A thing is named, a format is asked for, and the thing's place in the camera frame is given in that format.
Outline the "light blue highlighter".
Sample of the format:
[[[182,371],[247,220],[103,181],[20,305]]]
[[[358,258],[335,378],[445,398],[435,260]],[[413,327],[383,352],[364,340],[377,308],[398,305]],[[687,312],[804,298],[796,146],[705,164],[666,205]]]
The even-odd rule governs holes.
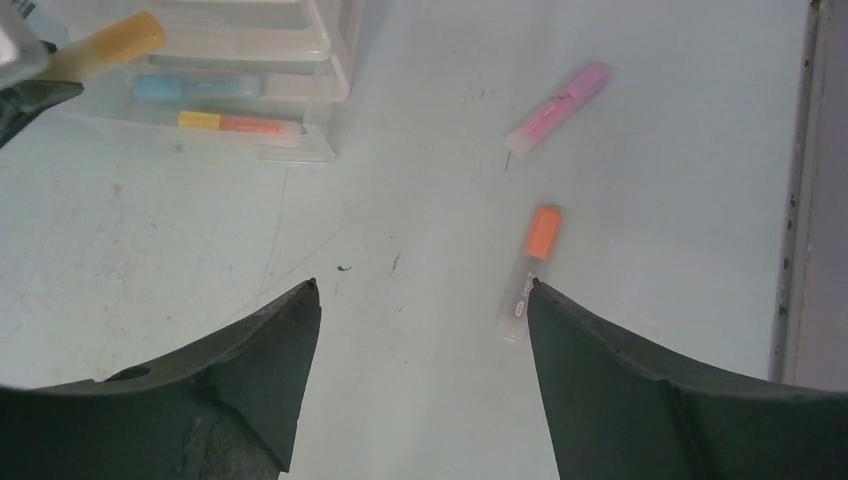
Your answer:
[[[257,75],[141,75],[134,94],[146,100],[253,99],[264,93]]]

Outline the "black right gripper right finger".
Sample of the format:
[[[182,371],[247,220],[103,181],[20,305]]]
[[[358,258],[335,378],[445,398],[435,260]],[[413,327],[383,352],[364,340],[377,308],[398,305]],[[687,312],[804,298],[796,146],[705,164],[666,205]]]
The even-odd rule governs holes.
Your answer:
[[[536,282],[529,337],[563,479],[843,479],[847,396],[691,359]]]

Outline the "orange grey highlighter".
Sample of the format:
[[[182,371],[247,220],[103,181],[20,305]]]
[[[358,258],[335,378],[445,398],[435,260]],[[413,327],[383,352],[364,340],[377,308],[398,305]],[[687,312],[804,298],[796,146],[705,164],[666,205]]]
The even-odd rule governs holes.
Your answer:
[[[554,255],[563,213],[555,206],[538,207],[518,251],[497,317],[498,335],[518,342],[527,334],[527,311],[534,281],[546,274]]]

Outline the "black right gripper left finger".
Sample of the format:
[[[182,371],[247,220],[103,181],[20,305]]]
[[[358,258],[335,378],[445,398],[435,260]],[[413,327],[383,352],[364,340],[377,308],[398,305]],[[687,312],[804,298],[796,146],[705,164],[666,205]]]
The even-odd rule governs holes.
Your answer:
[[[307,280],[102,380],[1,390],[5,479],[275,479],[290,470],[321,324]]]

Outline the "white plastic drawer organizer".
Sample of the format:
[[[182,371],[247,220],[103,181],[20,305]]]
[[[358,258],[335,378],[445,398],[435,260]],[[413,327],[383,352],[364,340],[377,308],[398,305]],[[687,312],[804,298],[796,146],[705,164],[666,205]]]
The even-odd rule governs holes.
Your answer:
[[[85,38],[142,11],[166,34],[165,45],[89,83],[62,113],[102,138],[167,149],[222,148],[264,162],[328,164],[336,103],[350,94],[365,13],[361,1],[43,1],[40,8]],[[257,75],[253,99],[146,100],[134,94],[141,75]],[[183,111],[301,123],[301,135],[180,128]]]

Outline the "yellow pink highlighter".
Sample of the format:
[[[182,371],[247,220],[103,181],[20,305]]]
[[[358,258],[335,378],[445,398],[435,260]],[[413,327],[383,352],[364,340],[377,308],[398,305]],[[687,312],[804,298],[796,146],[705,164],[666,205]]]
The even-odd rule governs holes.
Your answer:
[[[177,116],[180,128],[271,135],[301,135],[301,123],[253,116],[183,110]]]

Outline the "pale yellow highlighter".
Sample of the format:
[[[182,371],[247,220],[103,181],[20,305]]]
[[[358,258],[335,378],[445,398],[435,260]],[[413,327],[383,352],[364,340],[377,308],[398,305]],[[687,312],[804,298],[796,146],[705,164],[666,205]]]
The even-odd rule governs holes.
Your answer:
[[[48,57],[35,80],[85,83],[163,47],[166,34],[149,12],[127,17]]]

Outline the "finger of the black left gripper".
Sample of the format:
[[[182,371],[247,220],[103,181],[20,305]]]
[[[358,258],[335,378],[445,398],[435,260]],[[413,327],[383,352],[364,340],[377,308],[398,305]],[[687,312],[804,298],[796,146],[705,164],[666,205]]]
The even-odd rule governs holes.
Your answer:
[[[29,79],[1,90],[1,147],[45,111],[78,97],[81,83]]]

